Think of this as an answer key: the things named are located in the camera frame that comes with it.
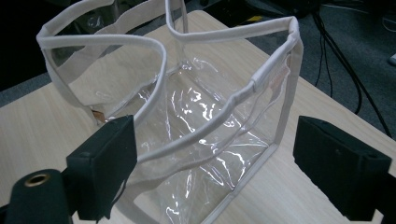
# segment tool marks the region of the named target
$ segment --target clear plastic bag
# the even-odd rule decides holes
[[[116,203],[125,216],[136,223],[212,222],[280,143],[303,54],[298,22],[207,31],[189,20],[195,12],[188,15],[184,1],[148,0],[95,34],[54,36],[108,4],[115,3],[83,1],[60,15],[67,22],[43,26],[37,41],[49,74],[69,102],[103,122],[135,115],[138,164]],[[170,35],[161,41],[126,35],[162,15]],[[282,31],[287,40],[269,58],[246,40]],[[66,60],[54,57],[69,48]],[[241,48],[251,55],[240,55]]]

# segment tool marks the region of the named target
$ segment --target black cable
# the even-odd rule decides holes
[[[341,50],[338,48],[337,44],[335,41],[332,39],[332,37],[327,33],[326,29],[323,26],[323,20],[321,17],[316,13],[312,13],[315,25],[318,27],[320,34],[323,35],[323,38],[325,41],[329,44],[330,48],[332,49],[332,52],[335,54],[337,59],[340,61],[340,63],[345,67],[345,69],[348,71],[350,74],[352,81],[355,85],[355,88],[358,92],[358,107],[355,110],[355,114],[359,114],[361,111],[361,101],[362,101],[362,96],[361,96],[361,88],[359,87],[359,82],[356,79],[357,75],[355,74],[354,70],[350,66],[349,62],[345,58],[344,54],[341,52]]]
[[[263,8],[260,8],[260,7],[256,7],[256,6],[252,5],[252,4],[250,4],[248,1],[244,1],[244,2],[245,2],[245,5],[248,8],[252,9],[253,11],[257,11],[258,13],[260,13],[262,16],[265,16],[265,17],[275,18],[276,19],[276,18],[282,18],[282,17],[288,16],[288,15],[285,15],[285,14],[282,14],[282,13],[277,13],[277,12],[274,12],[274,11],[270,11],[270,10],[266,10],[266,9],[263,9]]]
[[[351,78],[352,78],[352,80],[353,80],[353,82],[355,84],[355,87],[356,87],[356,89],[358,91],[358,95],[359,95],[358,108],[355,111],[355,114],[358,114],[360,109],[361,109],[361,91],[363,91],[364,94],[366,95],[367,99],[369,100],[371,106],[373,107],[375,113],[377,114],[378,119],[381,122],[381,124],[382,124],[382,126],[383,126],[383,128],[385,130],[385,133],[387,134],[387,136],[389,136],[391,138],[392,136],[391,136],[391,133],[389,131],[388,125],[384,121],[384,119],[383,119],[381,113],[379,112],[379,110],[378,110],[373,98],[371,97],[369,92],[366,90],[366,88],[362,84],[361,80],[356,75],[355,71],[353,70],[352,66],[347,61],[347,58],[344,56],[342,51],[338,48],[338,46],[335,43],[335,41],[332,39],[332,37],[329,35],[329,33],[324,29],[323,20],[321,19],[321,17],[319,16],[319,14],[317,12],[312,12],[312,16],[313,16],[315,25],[318,27],[318,29],[319,29],[320,33],[323,35],[325,41],[329,44],[329,46],[331,47],[333,53],[335,54],[337,59],[340,61],[340,63],[348,71],[349,75],[351,76]]]
[[[327,60],[326,42],[323,40],[324,58],[326,62],[327,77],[330,82],[330,97],[332,97],[332,76],[330,75],[329,61]]]
[[[317,78],[317,81],[315,82],[315,86],[318,85],[318,81],[319,81],[320,76],[321,76],[321,66],[322,66],[323,55],[324,55],[325,63],[326,63],[326,70],[327,70],[327,76],[328,76],[329,82],[330,82],[330,97],[332,97],[332,76],[330,74],[329,62],[328,62],[328,59],[327,59],[326,41],[323,38],[322,34],[320,34],[319,43],[320,43],[320,62],[319,62],[318,78]]]
[[[320,40],[319,40],[319,43],[320,43],[320,61],[319,61],[318,78],[317,78],[317,81],[315,82],[315,87],[318,85],[318,82],[320,80],[320,75],[321,75],[321,64],[323,62],[323,44],[322,44],[323,40],[324,40],[323,39],[323,35],[320,35]]]

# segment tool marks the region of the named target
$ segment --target gray carpet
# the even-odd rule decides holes
[[[188,9],[203,9],[198,0],[190,0]],[[326,30],[345,54],[349,63],[354,68],[361,82],[370,93],[390,132],[396,136],[396,67],[387,63],[387,59],[396,53],[396,33],[387,30],[381,21],[373,20],[370,15],[336,7],[320,8],[320,15],[325,23]],[[393,15],[387,16],[391,21],[396,21]],[[396,29],[396,23],[387,21],[388,28]],[[299,19],[301,37],[304,42],[304,59],[301,77],[316,83],[321,54],[320,35],[311,16]],[[253,44],[265,52],[272,52],[278,36],[272,36],[272,41],[251,39]],[[347,71],[337,61],[330,48],[327,48],[329,71],[332,78],[332,98],[351,111],[355,111],[358,104],[358,94]],[[330,81],[323,60],[321,76],[317,87],[330,95]],[[0,106],[9,104],[23,95],[50,83],[48,74],[43,74],[27,80],[15,87],[0,92]],[[362,119],[375,126],[381,132],[381,125],[375,111],[367,98],[363,95],[361,112]]]

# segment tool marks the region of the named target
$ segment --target table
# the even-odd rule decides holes
[[[201,28],[224,27],[203,11],[189,14]],[[164,27],[148,34],[166,42]],[[248,45],[240,52],[264,52]],[[327,197],[294,163],[292,149],[300,115],[324,119],[366,144],[396,159],[396,142],[360,119],[333,99],[299,78],[287,128],[277,151],[253,176],[216,223],[349,223]],[[0,205],[8,203],[13,184],[33,171],[63,170],[65,157],[96,130],[92,120],[69,105],[52,83],[0,108]],[[389,172],[396,175],[393,163]],[[75,223],[93,223],[77,220]],[[373,223],[381,214],[375,213]],[[131,223],[116,208],[110,220],[101,223]]]

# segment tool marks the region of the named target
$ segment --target transparent vinyl bag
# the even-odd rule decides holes
[[[116,203],[125,216],[213,222],[280,143],[303,55],[298,22],[218,29],[199,23],[209,16],[187,13],[182,0],[148,0],[113,15],[119,4],[82,1],[43,26],[37,41],[52,81],[101,122],[135,115],[138,164]],[[103,7],[113,22],[59,35]],[[161,33],[130,32],[154,19],[165,19]],[[286,40],[269,58],[247,41],[278,32]]]

